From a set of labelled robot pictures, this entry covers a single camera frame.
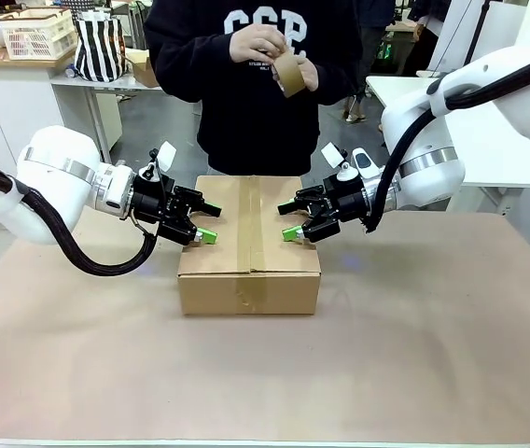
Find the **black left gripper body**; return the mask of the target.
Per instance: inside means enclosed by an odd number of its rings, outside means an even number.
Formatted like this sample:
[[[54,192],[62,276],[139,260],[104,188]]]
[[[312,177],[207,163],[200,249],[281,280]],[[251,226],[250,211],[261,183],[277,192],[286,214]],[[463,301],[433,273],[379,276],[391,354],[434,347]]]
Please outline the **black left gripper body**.
[[[153,182],[137,175],[132,183],[132,214],[138,221],[157,225],[157,236],[179,245],[195,241],[196,226],[189,214],[196,204],[196,191],[177,186],[160,175]]]

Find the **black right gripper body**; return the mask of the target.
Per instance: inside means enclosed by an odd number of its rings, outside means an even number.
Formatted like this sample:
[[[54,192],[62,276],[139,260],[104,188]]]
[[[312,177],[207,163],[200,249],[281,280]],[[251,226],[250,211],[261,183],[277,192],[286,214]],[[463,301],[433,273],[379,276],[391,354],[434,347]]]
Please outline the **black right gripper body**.
[[[370,207],[363,188],[361,179],[325,179],[322,185],[305,189],[308,219],[303,236],[317,243],[338,234],[342,222],[366,218]]]

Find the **person's left hand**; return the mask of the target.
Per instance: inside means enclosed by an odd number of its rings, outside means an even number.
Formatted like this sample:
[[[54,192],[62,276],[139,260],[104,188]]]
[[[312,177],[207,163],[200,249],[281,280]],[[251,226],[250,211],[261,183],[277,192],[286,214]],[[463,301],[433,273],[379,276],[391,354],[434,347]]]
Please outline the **person's left hand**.
[[[306,57],[294,56],[298,65],[304,85],[308,91],[316,91],[319,87],[319,78],[316,66]]]

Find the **person's right hand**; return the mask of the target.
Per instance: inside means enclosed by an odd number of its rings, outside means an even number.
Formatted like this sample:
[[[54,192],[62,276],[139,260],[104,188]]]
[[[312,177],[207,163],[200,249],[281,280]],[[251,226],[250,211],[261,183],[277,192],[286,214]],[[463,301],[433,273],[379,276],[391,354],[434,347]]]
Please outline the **person's right hand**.
[[[259,62],[267,65],[287,50],[284,35],[273,25],[253,23],[230,38],[230,58],[234,63]]]

